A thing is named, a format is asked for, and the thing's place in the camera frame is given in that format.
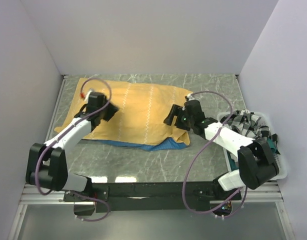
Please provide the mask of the yellow and blue pillowcase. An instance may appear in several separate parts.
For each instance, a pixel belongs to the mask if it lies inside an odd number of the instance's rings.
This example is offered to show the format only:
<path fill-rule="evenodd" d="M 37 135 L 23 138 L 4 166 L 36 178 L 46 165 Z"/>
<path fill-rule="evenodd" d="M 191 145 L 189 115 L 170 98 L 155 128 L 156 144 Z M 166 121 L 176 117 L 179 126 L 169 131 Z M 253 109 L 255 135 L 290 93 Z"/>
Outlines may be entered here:
<path fill-rule="evenodd" d="M 164 119 L 172 105 L 182 106 L 185 96 L 191 91 L 154 83 L 130 83 L 125 81 L 88 81 L 81 78 L 71 101 L 69 112 L 61 126 L 54 130 L 62 131 L 73 120 L 74 115 L 86 103 L 80 93 L 89 89 L 106 96 L 112 95 L 111 103 L 119 108 L 109 120 L 102 121 L 85 139 L 100 141 L 118 147 L 136 147 L 146 151 L 180 150 L 190 145 L 189 133 L 174 125 L 166 125 Z"/>

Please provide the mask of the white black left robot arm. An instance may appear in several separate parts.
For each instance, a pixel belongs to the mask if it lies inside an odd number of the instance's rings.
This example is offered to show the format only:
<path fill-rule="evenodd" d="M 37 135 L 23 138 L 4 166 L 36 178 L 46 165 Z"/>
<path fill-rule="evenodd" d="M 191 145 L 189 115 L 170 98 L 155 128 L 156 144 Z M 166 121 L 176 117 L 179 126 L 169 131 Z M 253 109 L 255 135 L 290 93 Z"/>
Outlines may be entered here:
<path fill-rule="evenodd" d="M 71 191 L 82 201 L 94 194 L 90 177 L 70 173 L 66 154 L 84 137 L 92 133 L 101 121 L 108 122 L 119 108 L 111 97 L 91 92 L 72 121 L 60 133 L 45 143 L 30 147 L 25 182 L 36 186 L 42 195 L 52 191 Z"/>

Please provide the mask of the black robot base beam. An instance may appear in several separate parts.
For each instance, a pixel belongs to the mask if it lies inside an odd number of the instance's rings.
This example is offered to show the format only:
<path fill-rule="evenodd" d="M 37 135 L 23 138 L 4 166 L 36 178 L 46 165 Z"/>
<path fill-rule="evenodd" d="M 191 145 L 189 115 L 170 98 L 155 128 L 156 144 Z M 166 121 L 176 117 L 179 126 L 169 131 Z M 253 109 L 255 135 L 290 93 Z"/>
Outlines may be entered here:
<path fill-rule="evenodd" d="M 106 202 L 111 211 L 183 210 L 182 182 L 115 182 L 94 183 L 93 192 L 81 192 L 83 196 L 94 197 Z M 227 201 L 233 195 L 234 201 L 241 200 L 240 192 L 224 191 L 212 181 L 190 181 L 185 185 L 185 199 L 196 211 L 208 211 L 210 202 Z"/>

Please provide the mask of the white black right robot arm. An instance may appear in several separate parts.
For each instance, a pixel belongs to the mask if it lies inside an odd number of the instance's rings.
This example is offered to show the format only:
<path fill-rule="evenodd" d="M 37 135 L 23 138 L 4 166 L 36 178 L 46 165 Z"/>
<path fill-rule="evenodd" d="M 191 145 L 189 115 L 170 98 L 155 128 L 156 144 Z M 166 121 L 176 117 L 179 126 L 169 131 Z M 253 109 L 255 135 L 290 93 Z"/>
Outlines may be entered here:
<path fill-rule="evenodd" d="M 205 140 L 223 147 L 238 160 L 238 169 L 216 179 L 213 195 L 225 199 L 233 189 L 248 187 L 255 190 L 280 173 L 270 145 L 263 137 L 253 139 L 223 126 L 212 117 L 205 117 L 198 100 L 189 100 L 184 106 L 174 104 L 165 120 L 166 125 L 193 130 Z"/>

